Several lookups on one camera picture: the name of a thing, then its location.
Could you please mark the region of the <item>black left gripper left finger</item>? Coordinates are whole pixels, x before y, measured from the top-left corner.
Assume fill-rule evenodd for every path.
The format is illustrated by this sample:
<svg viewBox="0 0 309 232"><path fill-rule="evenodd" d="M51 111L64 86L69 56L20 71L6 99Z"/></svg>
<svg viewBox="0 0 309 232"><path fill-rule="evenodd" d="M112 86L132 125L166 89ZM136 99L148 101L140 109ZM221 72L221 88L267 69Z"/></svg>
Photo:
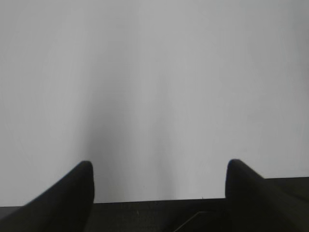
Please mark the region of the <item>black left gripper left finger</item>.
<svg viewBox="0 0 309 232"><path fill-rule="evenodd" d="M82 232L95 196L93 165L82 161L40 196L0 220L2 232Z"/></svg>

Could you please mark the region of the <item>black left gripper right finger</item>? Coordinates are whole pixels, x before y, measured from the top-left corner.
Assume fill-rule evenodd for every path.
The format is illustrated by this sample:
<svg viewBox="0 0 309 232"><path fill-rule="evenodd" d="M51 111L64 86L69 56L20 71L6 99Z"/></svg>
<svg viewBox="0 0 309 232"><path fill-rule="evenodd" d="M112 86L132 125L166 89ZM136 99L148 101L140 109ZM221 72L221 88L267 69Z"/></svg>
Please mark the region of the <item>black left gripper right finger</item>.
<svg viewBox="0 0 309 232"><path fill-rule="evenodd" d="M307 232L308 177L265 179L239 159L227 166L225 197L233 232Z"/></svg>

